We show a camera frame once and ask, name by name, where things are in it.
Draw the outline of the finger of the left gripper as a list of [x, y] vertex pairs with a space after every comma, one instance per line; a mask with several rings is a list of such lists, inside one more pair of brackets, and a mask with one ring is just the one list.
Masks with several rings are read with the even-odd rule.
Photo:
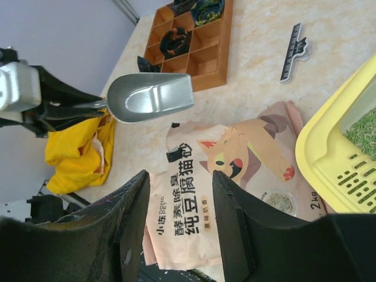
[[82, 92], [51, 75], [43, 66], [37, 66], [43, 102], [75, 106], [102, 100], [101, 97]]
[[37, 115], [35, 120], [41, 123], [46, 131], [61, 131], [87, 119], [101, 116], [103, 112], [95, 109], [50, 108], [43, 114]]

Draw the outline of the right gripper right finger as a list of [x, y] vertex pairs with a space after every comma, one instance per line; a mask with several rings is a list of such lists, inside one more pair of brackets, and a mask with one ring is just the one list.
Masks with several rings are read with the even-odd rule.
[[226, 281], [374, 281], [375, 216], [331, 214], [305, 221], [213, 173]]

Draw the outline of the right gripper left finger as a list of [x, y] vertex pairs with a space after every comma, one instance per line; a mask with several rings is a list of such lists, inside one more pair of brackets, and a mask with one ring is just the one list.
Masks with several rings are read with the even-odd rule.
[[53, 223], [1, 218], [2, 281], [136, 281], [150, 195], [142, 170]]

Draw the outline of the silver metal scoop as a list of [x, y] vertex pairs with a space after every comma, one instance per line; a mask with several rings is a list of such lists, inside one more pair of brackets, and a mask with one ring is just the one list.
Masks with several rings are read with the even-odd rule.
[[116, 78], [106, 99], [76, 105], [83, 109], [107, 109], [122, 123], [140, 123], [194, 106], [193, 84], [186, 73], [131, 73]]

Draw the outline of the black bag sealing clip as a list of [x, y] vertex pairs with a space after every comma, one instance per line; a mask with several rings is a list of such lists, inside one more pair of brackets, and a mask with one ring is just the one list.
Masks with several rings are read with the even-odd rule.
[[302, 30], [302, 23], [293, 26], [279, 80], [281, 84], [290, 83], [297, 61], [307, 61], [310, 58], [311, 44], [307, 37], [301, 37]]

